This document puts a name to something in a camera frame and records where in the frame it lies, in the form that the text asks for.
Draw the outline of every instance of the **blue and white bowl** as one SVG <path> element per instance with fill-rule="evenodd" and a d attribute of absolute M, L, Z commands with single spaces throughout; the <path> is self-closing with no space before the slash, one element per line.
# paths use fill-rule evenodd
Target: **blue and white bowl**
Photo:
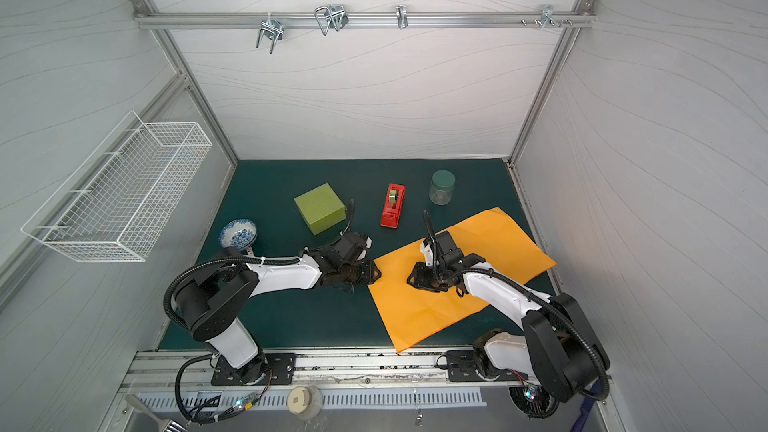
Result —
<path fill-rule="evenodd" d="M 256 241 L 256 224 L 247 218 L 238 218 L 226 224 L 219 232 L 222 247 L 236 247 L 245 250 Z"/>

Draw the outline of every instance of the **orange folder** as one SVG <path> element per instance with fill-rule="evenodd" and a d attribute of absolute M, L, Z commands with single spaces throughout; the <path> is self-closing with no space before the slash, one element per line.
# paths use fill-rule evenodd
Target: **orange folder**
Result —
<path fill-rule="evenodd" d="M 448 231 L 464 255 L 480 255 L 497 272 L 521 284 L 557 265 L 500 208 L 480 212 L 448 227 Z M 408 285 L 406 279 L 413 265 L 424 262 L 424 255 L 418 250 L 422 240 L 376 259 L 382 276 L 370 285 L 373 300 L 398 352 L 488 305 L 469 294 L 460 298 L 453 289 L 437 294 Z"/>

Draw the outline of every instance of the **mounting plate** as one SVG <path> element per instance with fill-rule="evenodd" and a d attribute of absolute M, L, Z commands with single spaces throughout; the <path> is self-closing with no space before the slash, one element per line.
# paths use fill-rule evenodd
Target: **mounting plate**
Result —
<path fill-rule="evenodd" d="M 149 5 L 146 0 L 130 0 L 134 8 L 134 17 L 146 17 L 149 15 Z"/>
<path fill-rule="evenodd" d="M 266 362 L 272 368 L 271 385 L 290 385 L 293 381 L 296 354 L 266 354 Z M 268 377 L 263 377 L 252 385 L 265 385 L 268 380 Z M 216 362 L 216 369 L 214 369 L 214 376 L 210 378 L 210 384 L 216 387 L 245 385 L 235 376 L 234 369 L 223 357 L 219 357 L 219 361 Z"/>
<path fill-rule="evenodd" d="M 594 14 L 594 0 L 581 0 L 576 9 L 579 15 L 593 15 Z"/>
<path fill-rule="evenodd" d="M 496 378 L 485 378 L 475 368 L 475 352 L 472 350 L 447 350 L 448 380 L 451 382 L 496 382 L 518 380 L 510 370 L 503 370 Z"/>

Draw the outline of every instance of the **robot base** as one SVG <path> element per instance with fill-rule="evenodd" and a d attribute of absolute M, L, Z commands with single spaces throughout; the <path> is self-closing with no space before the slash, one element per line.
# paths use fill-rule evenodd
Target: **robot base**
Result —
<path fill-rule="evenodd" d="M 451 382 L 495 382 L 506 380 L 518 380 L 511 370 L 500 370 L 498 376 L 486 378 L 480 375 L 475 366 L 475 352 L 473 350 L 448 350 L 446 352 L 448 364 L 448 380 Z"/>
<path fill-rule="evenodd" d="M 272 369 L 272 385 L 290 385 L 293 381 L 293 367 L 296 363 L 296 354 L 266 354 L 266 362 L 268 363 L 267 367 Z M 250 385 L 266 385 L 269 379 L 269 377 L 264 375 L 254 384 Z M 216 387 L 248 385 L 243 384 L 236 370 L 223 357 L 219 357 L 218 362 L 216 362 L 216 369 L 214 369 L 214 376 L 211 378 L 210 384 Z"/>

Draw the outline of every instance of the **metal hook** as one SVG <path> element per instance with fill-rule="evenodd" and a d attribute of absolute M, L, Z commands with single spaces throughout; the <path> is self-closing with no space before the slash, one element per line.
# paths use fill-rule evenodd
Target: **metal hook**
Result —
<path fill-rule="evenodd" d="M 266 20 L 261 21 L 259 35 L 256 36 L 256 48 L 259 48 L 261 38 L 265 36 L 267 39 L 272 41 L 272 44 L 270 45 L 270 53 L 273 53 L 275 49 L 275 43 L 277 43 L 278 40 L 283 39 L 283 26 L 280 24 L 280 22 L 272 20 L 271 15 L 272 14 L 269 14 Z"/>
<path fill-rule="evenodd" d="M 408 10 L 406 10 L 406 6 L 398 5 L 395 11 L 397 14 L 397 28 L 405 29 L 408 27 Z"/>
<path fill-rule="evenodd" d="M 542 18 L 540 20 L 537 20 L 536 24 L 539 24 L 541 28 L 544 28 L 546 26 L 560 27 L 560 25 L 562 25 L 562 22 L 558 22 L 552 17 L 553 12 L 554 10 L 552 10 L 551 5 L 544 6 L 544 9 L 542 10 Z"/>
<path fill-rule="evenodd" d="M 339 32 L 350 22 L 350 18 L 346 16 L 344 6 L 332 4 L 317 7 L 315 9 L 315 20 L 317 20 L 317 25 L 320 26 L 320 32 L 323 35 L 328 35 L 331 25 L 333 25 L 333 29 L 336 32 Z"/>

